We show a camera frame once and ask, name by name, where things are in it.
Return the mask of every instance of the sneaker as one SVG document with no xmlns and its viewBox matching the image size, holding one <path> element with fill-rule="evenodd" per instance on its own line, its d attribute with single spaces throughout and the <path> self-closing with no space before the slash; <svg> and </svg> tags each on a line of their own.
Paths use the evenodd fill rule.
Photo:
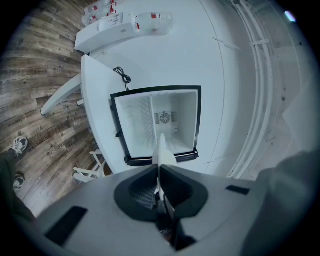
<svg viewBox="0 0 320 256">
<path fill-rule="evenodd" d="M 26 181 L 26 178 L 23 174 L 17 174 L 14 178 L 13 190 L 17 191 L 22 188 Z"/>
<path fill-rule="evenodd" d="M 28 146 L 28 139 L 26 137 L 17 137 L 13 141 L 13 144 L 9 150 L 14 151 L 16 154 L 16 157 L 18 157 L 19 154 L 22 154 L 22 152 L 26 150 L 27 146 Z"/>
</svg>

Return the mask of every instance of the bottle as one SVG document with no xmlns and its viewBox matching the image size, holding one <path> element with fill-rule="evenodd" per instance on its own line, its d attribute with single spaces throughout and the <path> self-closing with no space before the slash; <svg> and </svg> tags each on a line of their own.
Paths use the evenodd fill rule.
<svg viewBox="0 0 320 256">
<path fill-rule="evenodd" d="M 171 12 L 146 12 L 135 18 L 136 27 L 141 35 L 166 35 L 174 25 Z"/>
<path fill-rule="evenodd" d="M 110 7 L 106 7 L 106 8 L 100 8 L 98 10 L 90 12 L 87 15 L 84 15 L 82 17 L 82 24 L 87 27 L 92 23 L 95 23 L 96 21 L 99 21 L 105 17 L 108 17 L 116 13 L 117 11 L 113 9 L 113 5 L 110 5 Z"/>
<path fill-rule="evenodd" d="M 123 2 L 123 0 L 101 0 L 95 3 L 90 4 L 89 6 L 87 6 L 86 8 L 84 8 L 84 13 L 86 15 L 94 12 L 94 11 L 98 11 L 104 8 L 110 8 L 110 6 L 117 6 L 118 4 L 121 4 Z"/>
</svg>

